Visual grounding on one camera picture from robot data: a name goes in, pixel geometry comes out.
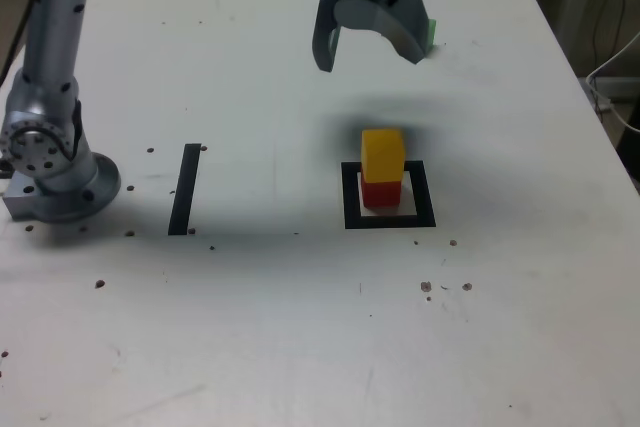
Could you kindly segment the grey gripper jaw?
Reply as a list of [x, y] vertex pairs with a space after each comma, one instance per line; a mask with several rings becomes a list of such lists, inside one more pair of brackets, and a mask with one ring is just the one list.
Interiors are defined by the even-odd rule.
[[317, 67], [331, 72], [340, 35], [334, 9], [339, 0], [319, 0], [312, 38], [312, 52]]
[[423, 0], [338, 0], [333, 12], [340, 27], [377, 32], [412, 64], [420, 63], [431, 48]]

